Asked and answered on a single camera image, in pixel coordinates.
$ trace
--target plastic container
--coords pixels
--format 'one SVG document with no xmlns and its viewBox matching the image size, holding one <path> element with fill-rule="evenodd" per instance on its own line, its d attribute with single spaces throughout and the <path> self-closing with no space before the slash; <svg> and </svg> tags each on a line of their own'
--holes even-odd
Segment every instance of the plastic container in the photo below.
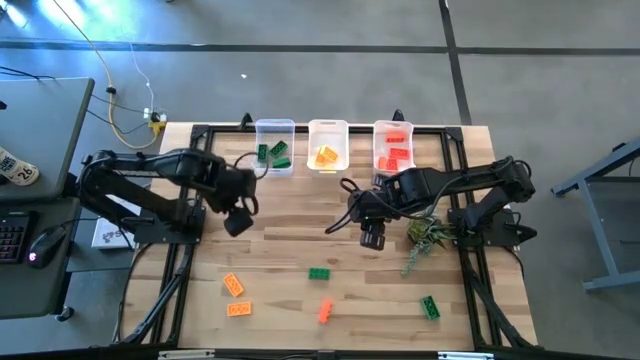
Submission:
<svg viewBox="0 0 640 360">
<path fill-rule="evenodd" d="M 296 125 L 291 119 L 260 119 L 256 121 L 256 149 L 258 145 L 265 144 L 268 146 L 267 161 L 269 164 L 269 172 L 267 176 L 291 176 L 293 174 L 293 162 L 294 162 L 294 140 L 295 140 Z M 286 150 L 278 157 L 272 156 L 269 152 L 280 141 L 284 141 L 287 144 Z M 273 162 L 277 159 L 288 157 L 291 165 L 286 168 L 273 168 Z M 256 160 L 253 166 L 256 175 L 261 175 L 264 172 L 265 164 Z"/>
<path fill-rule="evenodd" d="M 318 152 L 337 154 L 335 162 L 318 162 Z M 349 124 L 344 120 L 315 119 L 309 122 L 307 167 L 314 175 L 334 176 L 349 167 Z"/>
<path fill-rule="evenodd" d="M 393 175 L 415 167 L 413 163 L 413 124 L 405 121 L 379 120 L 373 124 L 373 169 L 375 173 Z"/>
</svg>

